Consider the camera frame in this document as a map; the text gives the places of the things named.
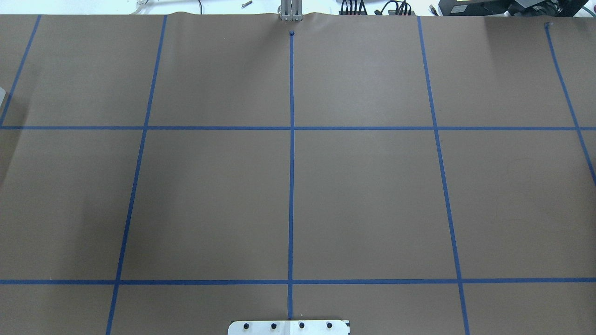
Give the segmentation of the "clear plastic bin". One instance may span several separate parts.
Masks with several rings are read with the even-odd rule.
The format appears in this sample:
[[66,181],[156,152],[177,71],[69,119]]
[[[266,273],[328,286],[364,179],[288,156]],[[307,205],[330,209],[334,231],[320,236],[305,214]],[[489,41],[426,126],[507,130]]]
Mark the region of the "clear plastic bin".
[[2,105],[6,98],[6,90],[0,87],[0,104]]

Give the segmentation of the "aluminium frame post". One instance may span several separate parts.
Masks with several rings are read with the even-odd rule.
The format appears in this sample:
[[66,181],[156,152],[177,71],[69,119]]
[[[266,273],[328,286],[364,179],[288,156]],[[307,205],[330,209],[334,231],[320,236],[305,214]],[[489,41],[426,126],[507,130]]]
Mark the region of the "aluminium frame post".
[[281,21],[302,21],[302,0],[281,0],[278,13]]

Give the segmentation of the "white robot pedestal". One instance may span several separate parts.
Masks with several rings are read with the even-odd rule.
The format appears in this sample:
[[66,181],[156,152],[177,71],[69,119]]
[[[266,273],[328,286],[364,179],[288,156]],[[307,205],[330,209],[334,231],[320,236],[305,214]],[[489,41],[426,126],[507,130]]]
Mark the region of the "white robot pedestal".
[[228,335],[350,335],[344,320],[264,320],[230,323]]

